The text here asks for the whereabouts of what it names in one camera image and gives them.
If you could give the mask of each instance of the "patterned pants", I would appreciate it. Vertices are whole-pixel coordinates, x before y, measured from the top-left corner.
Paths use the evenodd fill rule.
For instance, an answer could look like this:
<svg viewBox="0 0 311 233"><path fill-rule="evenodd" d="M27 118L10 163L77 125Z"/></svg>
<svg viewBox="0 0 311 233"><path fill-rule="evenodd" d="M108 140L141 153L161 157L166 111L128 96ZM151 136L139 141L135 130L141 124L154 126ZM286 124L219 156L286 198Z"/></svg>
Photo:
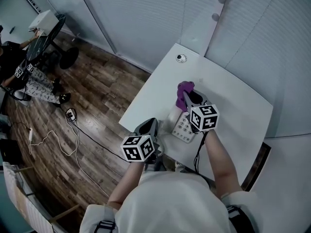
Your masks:
<svg viewBox="0 0 311 233"><path fill-rule="evenodd" d="M35 68L34 72L29 76L26 83L26 89L22 88L19 91L25 92L27 95L47 102L60 103L59 96L55 96L52 93L53 84L47 76L41 72L38 68Z"/></svg>

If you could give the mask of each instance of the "black shirt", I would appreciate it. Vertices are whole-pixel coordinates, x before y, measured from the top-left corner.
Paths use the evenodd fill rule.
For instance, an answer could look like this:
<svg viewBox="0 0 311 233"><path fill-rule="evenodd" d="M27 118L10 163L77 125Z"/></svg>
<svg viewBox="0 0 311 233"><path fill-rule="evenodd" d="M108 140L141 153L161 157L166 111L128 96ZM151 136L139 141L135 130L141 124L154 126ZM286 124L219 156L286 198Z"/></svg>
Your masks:
<svg viewBox="0 0 311 233"><path fill-rule="evenodd" d="M6 41L1 48L3 54L0 56L0 83L15 73L16 68L25 59L27 51L19 48L18 43ZM15 78L9 85L9 88L19 90L23 88L27 80Z"/></svg>

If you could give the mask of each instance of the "black round table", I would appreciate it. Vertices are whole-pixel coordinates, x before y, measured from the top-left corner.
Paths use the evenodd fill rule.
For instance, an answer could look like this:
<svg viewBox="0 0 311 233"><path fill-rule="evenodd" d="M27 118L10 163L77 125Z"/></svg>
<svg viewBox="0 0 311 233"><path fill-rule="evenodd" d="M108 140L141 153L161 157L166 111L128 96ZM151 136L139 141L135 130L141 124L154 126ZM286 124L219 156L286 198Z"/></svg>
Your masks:
<svg viewBox="0 0 311 233"><path fill-rule="evenodd" d="M71 48L67 51L64 51L53 42L53 40L58 35L58 33L60 32L60 30L62 29L66 21L66 16L63 14L57 15L56 17L59 20L59 22L53 28L50 34L47 36L41 36L37 38L29 45L26 59L28 61L32 61L36 59L51 44L62 55L60 62L59 62L60 68L67 69L71 67L76 61L76 59L78 58L79 49Z"/></svg>

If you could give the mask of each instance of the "person's arm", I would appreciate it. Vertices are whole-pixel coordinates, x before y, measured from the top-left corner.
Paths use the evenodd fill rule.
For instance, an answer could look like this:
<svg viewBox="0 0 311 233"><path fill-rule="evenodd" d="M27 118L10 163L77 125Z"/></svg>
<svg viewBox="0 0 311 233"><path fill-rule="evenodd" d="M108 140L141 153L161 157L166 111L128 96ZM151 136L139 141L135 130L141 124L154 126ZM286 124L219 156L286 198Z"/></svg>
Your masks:
<svg viewBox="0 0 311 233"><path fill-rule="evenodd" d="M119 184L113 190L107 205L119 210L131 191L138 186L144 162L132 162Z"/></svg>
<svg viewBox="0 0 311 233"><path fill-rule="evenodd" d="M215 178L217 196L221 198L224 194L242 191L234 164L214 130L208 132L205 146Z"/></svg>
<svg viewBox="0 0 311 233"><path fill-rule="evenodd" d="M25 42L21 43L21 44L19 45L19 48L20 48L20 49L24 49L24 48L27 47L30 43L32 43L35 39L37 39L37 38L38 38L37 32L38 32L38 30L35 31L35 35L34 35L33 37L31 37L28 41L25 41Z"/></svg>
<svg viewBox="0 0 311 233"><path fill-rule="evenodd" d="M8 78L7 80L3 80L1 85L4 87L7 87L12 81L13 79L16 78L15 74L13 74L10 78Z"/></svg>

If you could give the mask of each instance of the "white tabletop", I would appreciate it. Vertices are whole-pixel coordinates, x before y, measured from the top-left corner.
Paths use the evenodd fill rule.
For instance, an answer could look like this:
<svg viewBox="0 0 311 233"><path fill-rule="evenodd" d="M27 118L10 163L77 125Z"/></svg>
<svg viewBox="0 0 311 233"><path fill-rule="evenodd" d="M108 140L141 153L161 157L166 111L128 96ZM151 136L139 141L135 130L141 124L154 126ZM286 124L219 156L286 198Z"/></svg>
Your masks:
<svg viewBox="0 0 311 233"><path fill-rule="evenodd" d="M185 54L187 61L178 63L178 54ZM230 154L242 184L263 142L273 106L219 65L179 44L163 58L119 123L133 132L149 118L165 120L176 102L177 85L182 81L193 81L194 89L216 104L220 113L216 132ZM189 144L170 134L161 139L168 156L194 169L193 160L202 134L196 135ZM200 153L199 172L214 179L205 146Z"/></svg>

